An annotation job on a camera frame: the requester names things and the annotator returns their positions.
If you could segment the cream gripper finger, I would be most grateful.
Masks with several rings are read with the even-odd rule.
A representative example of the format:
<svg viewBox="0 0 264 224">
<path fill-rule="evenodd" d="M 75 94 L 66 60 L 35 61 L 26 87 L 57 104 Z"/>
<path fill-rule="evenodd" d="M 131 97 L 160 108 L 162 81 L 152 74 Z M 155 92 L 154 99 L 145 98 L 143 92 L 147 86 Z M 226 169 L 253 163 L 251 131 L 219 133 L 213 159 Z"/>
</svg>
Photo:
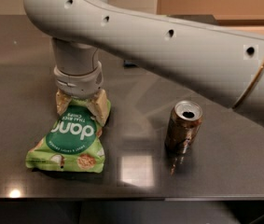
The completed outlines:
<svg viewBox="0 0 264 224">
<path fill-rule="evenodd" d="M 101 126 L 105 126 L 108 118 L 108 105 L 105 90 L 97 91 L 87 102 L 87 108 Z"/>
<path fill-rule="evenodd" d="M 72 101 L 72 97 L 70 95 L 64 93 L 62 90 L 57 90 L 56 108 L 59 116 L 66 111 L 71 101 Z"/>
</svg>

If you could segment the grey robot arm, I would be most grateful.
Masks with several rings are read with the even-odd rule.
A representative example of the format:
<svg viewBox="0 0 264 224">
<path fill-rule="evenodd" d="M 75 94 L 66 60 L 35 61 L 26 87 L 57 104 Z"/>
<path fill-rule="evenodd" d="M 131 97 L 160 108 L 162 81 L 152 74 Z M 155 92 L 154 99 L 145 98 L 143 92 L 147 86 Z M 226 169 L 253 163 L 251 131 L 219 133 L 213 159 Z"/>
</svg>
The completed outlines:
<svg viewBox="0 0 264 224">
<path fill-rule="evenodd" d="M 264 35 L 100 0 L 24 0 L 24 8 L 48 35 L 133 61 L 264 126 Z"/>
</svg>

